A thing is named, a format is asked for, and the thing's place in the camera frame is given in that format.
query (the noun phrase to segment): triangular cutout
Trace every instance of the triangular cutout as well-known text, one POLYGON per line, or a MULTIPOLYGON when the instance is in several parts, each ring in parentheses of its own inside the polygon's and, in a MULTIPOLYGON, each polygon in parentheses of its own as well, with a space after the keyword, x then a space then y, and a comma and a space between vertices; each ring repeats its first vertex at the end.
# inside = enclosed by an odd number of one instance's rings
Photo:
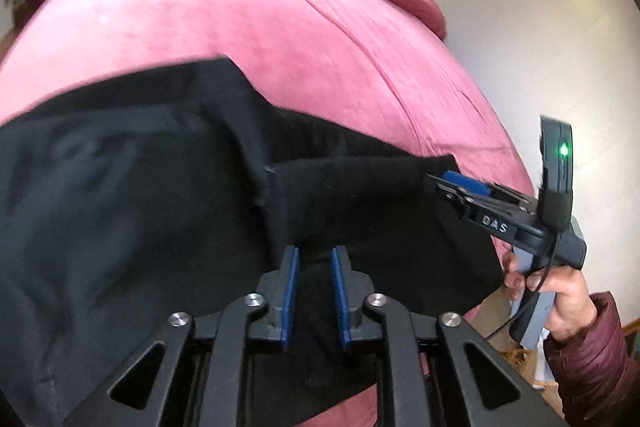
POLYGON ((490 411, 520 398, 520 391, 475 344, 465 344, 466 359, 474 374, 482 404, 490 411))
POLYGON ((110 392, 111 399, 134 409, 143 410, 151 395, 165 350, 164 344, 154 344, 113 386, 110 392))

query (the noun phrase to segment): human hand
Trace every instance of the human hand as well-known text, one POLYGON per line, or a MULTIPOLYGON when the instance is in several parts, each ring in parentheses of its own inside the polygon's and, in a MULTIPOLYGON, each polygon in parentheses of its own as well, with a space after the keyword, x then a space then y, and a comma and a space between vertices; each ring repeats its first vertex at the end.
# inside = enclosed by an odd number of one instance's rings
MULTIPOLYGON (((508 296, 517 300, 522 296, 525 284, 530 290, 537 288, 544 269, 532 273, 525 281, 525 276, 518 271, 518 258, 509 251, 505 254, 504 268, 506 274, 504 285, 508 296)), ((596 306, 591 301, 587 283, 580 270, 569 266, 557 266, 549 270, 541 292, 556 292, 554 303, 545 328, 560 343, 567 343, 578 333, 589 328, 598 317, 596 306)))

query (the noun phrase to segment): person's arm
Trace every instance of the person's arm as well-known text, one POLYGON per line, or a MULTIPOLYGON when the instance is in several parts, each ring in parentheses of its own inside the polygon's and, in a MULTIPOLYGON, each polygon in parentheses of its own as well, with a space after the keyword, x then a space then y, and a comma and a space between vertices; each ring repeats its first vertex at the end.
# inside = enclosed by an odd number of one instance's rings
MULTIPOLYGON (((533 289, 540 282, 541 273, 525 281, 513 254, 504 264, 511 299, 525 283, 533 289)), ((566 421, 572 427, 640 425, 640 367, 626 355, 611 294, 590 296, 582 273, 569 267, 552 269, 541 291, 557 293, 545 325, 551 332, 545 354, 566 421)))

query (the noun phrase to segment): pink bed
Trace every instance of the pink bed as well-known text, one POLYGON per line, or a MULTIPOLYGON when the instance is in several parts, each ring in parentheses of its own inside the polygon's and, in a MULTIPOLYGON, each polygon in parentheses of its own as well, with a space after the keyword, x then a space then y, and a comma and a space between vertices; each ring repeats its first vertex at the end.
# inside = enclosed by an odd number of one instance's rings
MULTIPOLYGON (((0 66, 0 121, 62 90, 221 54, 274 105, 451 153, 465 174, 532 193, 473 80, 387 0, 48 0, 0 66)), ((307 424, 371 426, 374 404, 370 389, 307 424)))

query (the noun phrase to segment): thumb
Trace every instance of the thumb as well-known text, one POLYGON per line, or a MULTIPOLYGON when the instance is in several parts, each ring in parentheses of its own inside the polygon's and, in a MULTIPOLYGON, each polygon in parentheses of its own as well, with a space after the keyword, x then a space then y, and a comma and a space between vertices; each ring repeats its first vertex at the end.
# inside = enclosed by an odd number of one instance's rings
MULTIPOLYGON (((538 270, 527 277, 527 287, 530 290, 535 290, 538 287, 544 272, 544 269, 538 270)), ((579 290, 575 276, 576 273, 579 273, 578 270, 569 266, 554 266, 549 270, 549 275, 546 276, 545 283, 540 287, 540 291, 564 294, 574 293, 576 290, 579 290)))

